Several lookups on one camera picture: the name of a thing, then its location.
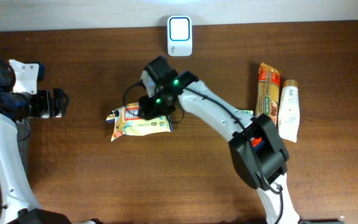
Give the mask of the yellow blue snack bag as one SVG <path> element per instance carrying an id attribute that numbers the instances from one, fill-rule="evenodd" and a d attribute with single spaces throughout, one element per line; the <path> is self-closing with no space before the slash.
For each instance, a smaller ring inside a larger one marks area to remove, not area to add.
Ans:
<path id="1" fill-rule="evenodd" d="M 146 120 L 136 116 L 138 110 L 138 103 L 129 103 L 109 113 L 106 122 L 114 125 L 111 141 L 124 135 L 146 136 L 173 131 L 172 122 L 168 116 Z"/>

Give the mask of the orange spaghetti packet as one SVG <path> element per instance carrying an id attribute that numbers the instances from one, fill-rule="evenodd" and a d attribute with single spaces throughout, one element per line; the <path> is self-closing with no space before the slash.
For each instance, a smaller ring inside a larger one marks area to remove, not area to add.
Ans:
<path id="1" fill-rule="evenodd" d="M 266 63 L 259 66 L 255 116 L 266 114 L 275 125 L 278 120 L 280 71 Z"/>

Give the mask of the white tube with gold cap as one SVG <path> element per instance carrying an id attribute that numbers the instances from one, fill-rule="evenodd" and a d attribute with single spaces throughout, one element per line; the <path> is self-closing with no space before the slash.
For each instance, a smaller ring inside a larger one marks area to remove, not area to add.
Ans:
<path id="1" fill-rule="evenodd" d="M 300 125 L 298 82 L 285 80 L 278 111 L 278 133 L 282 139 L 297 142 Z"/>

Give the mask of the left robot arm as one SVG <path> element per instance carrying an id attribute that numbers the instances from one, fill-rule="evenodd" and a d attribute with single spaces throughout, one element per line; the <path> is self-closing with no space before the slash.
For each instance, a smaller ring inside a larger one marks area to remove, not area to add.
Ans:
<path id="1" fill-rule="evenodd" d="M 19 154 L 17 123 L 27 118 L 60 118 L 70 102 L 61 89 L 38 90 L 39 63 L 0 60 L 0 223 L 69 223 L 57 212 L 42 209 L 27 180 Z"/>

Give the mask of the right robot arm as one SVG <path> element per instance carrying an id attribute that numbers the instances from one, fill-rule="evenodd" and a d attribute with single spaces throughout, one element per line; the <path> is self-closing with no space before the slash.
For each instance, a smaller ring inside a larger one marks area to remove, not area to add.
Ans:
<path id="1" fill-rule="evenodd" d="M 169 115 L 176 105 L 217 131 L 228 143 L 234 170 L 262 201 L 267 223 L 300 223 L 287 185 L 289 153 L 265 114 L 243 113 L 213 93 L 189 71 L 178 73 L 163 56 L 148 63 L 140 78 L 147 94 L 138 115 Z"/>

